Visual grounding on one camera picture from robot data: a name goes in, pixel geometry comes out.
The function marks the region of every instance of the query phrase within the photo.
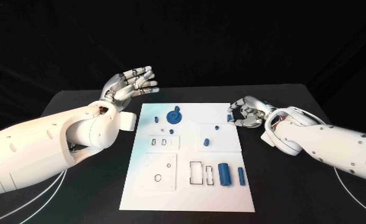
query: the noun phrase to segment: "robotic arm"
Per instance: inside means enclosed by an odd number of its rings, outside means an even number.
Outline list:
[[[0,193],[33,185],[108,148],[119,129],[134,130],[130,98],[158,92],[151,67],[114,75],[101,98],[86,107],[0,131]]]
[[[366,179],[366,134],[324,124],[295,107],[277,109],[252,96],[238,100],[228,112],[238,107],[243,119],[230,124],[255,128],[265,121],[261,138],[271,146],[290,155],[304,149],[317,161]]]

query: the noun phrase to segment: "white mounting plate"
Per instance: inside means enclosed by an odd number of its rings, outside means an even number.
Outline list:
[[[236,130],[230,124],[200,124],[197,125],[196,149],[199,152],[242,152]]]
[[[179,136],[148,136],[147,153],[179,150]]]
[[[212,124],[213,127],[225,125],[230,137],[236,134],[236,127],[226,121],[229,105],[229,103],[143,104],[119,210],[255,211],[242,153],[199,152],[196,148],[197,128],[202,124]],[[167,122],[166,115],[176,106],[180,108],[181,121],[173,125]],[[154,122],[154,117],[158,117],[158,123]],[[180,138],[180,146],[179,150],[168,150],[163,153],[176,154],[176,190],[145,191],[141,189],[140,176],[144,158],[150,151],[150,136],[173,136],[168,133],[170,129],[174,130],[173,135]],[[203,185],[189,183],[190,162],[202,162]],[[219,185],[219,163],[229,164],[230,186]],[[206,166],[212,166],[213,185],[206,184]],[[238,167],[243,168],[245,186],[239,184]]]
[[[144,191],[176,190],[176,154],[145,154],[137,183]]]

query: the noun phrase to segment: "small blue part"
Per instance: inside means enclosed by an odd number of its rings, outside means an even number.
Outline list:
[[[245,179],[243,179],[243,170],[242,167],[238,168],[238,173],[239,173],[239,181],[241,185],[245,185]]]
[[[166,115],[166,120],[174,125],[180,122],[181,120],[181,114],[180,114],[180,109],[179,107],[176,106],[174,110],[170,111]]]
[[[230,172],[228,163],[219,164],[219,184],[222,186],[230,185]]]
[[[207,146],[210,143],[210,140],[206,138],[205,141],[203,141],[203,146]]]

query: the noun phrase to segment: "black table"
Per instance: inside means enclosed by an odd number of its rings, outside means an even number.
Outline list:
[[[328,122],[304,85],[167,88],[132,98],[125,111],[138,116],[143,103],[232,103],[246,95],[277,107],[295,106]],[[62,91],[43,116],[86,106],[98,97],[99,90]],[[304,151],[297,156],[284,154],[259,139],[262,132],[262,127],[238,127],[255,213],[119,211],[135,137],[135,132],[119,131],[114,145],[68,170],[58,194],[29,223],[364,223],[366,210],[346,193],[333,168]],[[339,173],[354,196],[366,201],[364,179]],[[0,216],[23,205],[53,180],[0,194]],[[19,223],[46,202],[55,188],[3,221]]]

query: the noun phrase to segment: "blue disc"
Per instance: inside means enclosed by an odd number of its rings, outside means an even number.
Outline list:
[[[166,115],[166,120],[174,125],[180,122],[181,120],[181,114],[179,111],[170,111]]]

